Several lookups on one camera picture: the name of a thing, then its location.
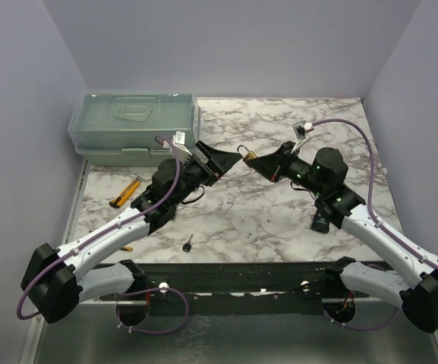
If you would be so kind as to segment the brass padlock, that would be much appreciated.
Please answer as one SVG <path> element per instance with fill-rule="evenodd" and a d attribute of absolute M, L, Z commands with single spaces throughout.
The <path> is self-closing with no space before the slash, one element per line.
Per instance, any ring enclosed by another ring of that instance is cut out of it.
<path fill-rule="evenodd" d="M 237 152 L 241 155 L 244 162 L 249 162 L 257 158 L 257 155 L 243 144 L 237 147 Z"/>

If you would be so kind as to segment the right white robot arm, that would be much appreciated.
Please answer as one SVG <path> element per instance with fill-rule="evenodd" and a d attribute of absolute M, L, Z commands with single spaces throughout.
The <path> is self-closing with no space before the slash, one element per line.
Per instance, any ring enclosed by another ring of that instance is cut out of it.
<path fill-rule="evenodd" d="M 298 157 L 293 142 L 286 142 L 268 155 L 249 152 L 244 163 L 273 183 L 287 178 L 310 191 L 323 218 L 359 239 L 393 270 L 377 271 L 353 259 L 344 259 L 338 270 L 325 278 L 330 295 L 342 297 L 349 291 L 362 292 L 401 309 L 424 332 L 438 329 L 438 256 L 381 220 L 345 184 L 348 166 L 339 150 L 319 149 L 313 162 L 308 163 Z"/>

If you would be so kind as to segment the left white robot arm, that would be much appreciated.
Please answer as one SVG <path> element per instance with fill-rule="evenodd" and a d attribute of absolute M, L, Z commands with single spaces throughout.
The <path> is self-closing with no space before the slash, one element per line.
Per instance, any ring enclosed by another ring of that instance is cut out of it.
<path fill-rule="evenodd" d="M 117 263 L 103 270 L 97 265 L 122 247 L 143 239 L 175 218 L 177 207 L 199 187 L 211 187 L 223 177 L 241 155 L 214 149 L 202 141 L 196 151 L 179 148 L 166 138 L 172 157 L 159 164 L 146 189 L 120 215 L 85 237 L 53 248 L 37 247 L 30 258 L 20 287 L 17 317 L 25 300 L 36 314 L 55 323 L 74 310 L 81 301 L 109 294 L 137 299 L 144 289 L 134 263 Z"/>

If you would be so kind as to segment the black head key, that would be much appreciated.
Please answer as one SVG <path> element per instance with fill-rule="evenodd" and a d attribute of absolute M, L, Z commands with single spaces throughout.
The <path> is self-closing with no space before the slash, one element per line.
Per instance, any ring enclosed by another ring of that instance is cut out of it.
<path fill-rule="evenodd" d="M 188 238 L 187 242 L 183 244 L 182 246 L 182 250 L 186 253 L 191 251 L 191 241 L 193 239 L 194 235 L 190 235 L 190 237 Z"/>

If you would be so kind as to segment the black padlock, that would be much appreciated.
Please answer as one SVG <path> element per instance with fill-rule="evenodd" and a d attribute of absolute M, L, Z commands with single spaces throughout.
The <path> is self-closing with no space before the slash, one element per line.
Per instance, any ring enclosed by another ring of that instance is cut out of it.
<path fill-rule="evenodd" d="M 329 222 L 319 214 L 315 214 L 313 216 L 310 229 L 321 234 L 328 234 Z"/>

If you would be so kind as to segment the yellow utility knife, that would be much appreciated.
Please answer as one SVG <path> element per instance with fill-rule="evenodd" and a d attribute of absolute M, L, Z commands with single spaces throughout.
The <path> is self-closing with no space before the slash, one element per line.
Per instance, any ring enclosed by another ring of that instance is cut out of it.
<path fill-rule="evenodd" d="M 132 197 L 135 190 L 140 186 L 141 181 L 141 176 L 134 178 L 115 199 L 109 202 L 109 205 L 114 209 L 121 208 L 129 200 L 129 198 Z"/>

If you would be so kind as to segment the green translucent plastic toolbox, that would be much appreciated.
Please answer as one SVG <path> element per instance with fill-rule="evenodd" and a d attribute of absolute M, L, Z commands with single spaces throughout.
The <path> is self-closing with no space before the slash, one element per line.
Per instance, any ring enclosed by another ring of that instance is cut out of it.
<path fill-rule="evenodd" d="M 155 136 L 176 132 L 192 150 L 200 138 L 195 95 L 91 91 L 80 97 L 68 125 L 77 154 L 96 167 L 154 167 L 169 157 Z"/>

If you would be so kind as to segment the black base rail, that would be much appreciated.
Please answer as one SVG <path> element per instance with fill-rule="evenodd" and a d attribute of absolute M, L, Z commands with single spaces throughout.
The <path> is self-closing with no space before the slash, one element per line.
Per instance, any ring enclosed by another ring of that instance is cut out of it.
<path fill-rule="evenodd" d="M 152 315 L 322 315 L 348 290 L 334 262 L 139 263 L 132 290 L 152 288 Z"/>

